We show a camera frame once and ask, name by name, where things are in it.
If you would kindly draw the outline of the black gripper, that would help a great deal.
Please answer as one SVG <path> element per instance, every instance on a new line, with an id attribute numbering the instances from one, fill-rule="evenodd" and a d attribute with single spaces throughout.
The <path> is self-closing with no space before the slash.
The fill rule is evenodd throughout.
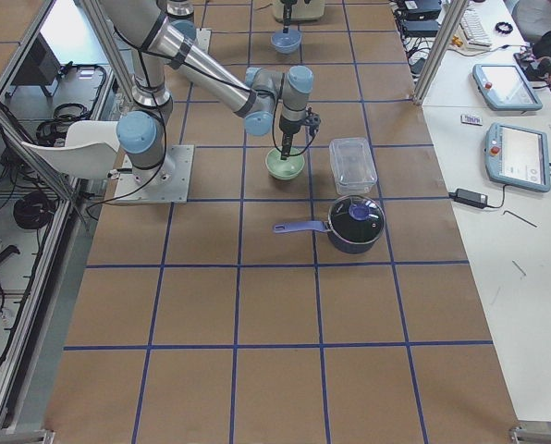
<path id="1" fill-rule="evenodd" d="M 293 143 L 293 137 L 301 129 L 299 120 L 289 120 L 286 117 L 279 119 L 279 129 L 282 132 L 282 147 L 280 149 L 280 160 L 285 161 L 290 156 L 290 146 Z"/>
<path id="2" fill-rule="evenodd" d="M 293 7 L 298 3 L 297 0 L 282 0 L 283 14 L 282 19 L 285 21 L 283 26 L 283 32 L 289 33 L 289 25 L 292 19 Z"/>

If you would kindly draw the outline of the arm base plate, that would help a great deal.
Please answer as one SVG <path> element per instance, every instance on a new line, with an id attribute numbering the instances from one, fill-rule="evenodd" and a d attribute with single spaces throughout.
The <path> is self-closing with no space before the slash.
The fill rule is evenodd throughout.
<path id="1" fill-rule="evenodd" d="M 209 28 L 196 28 L 185 30 L 184 34 L 192 39 L 202 52 L 209 55 L 212 30 Z"/>
<path id="2" fill-rule="evenodd" d="M 171 145 L 159 172 L 120 173 L 115 197 L 121 204 L 184 204 L 188 200 L 194 145 Z"/>

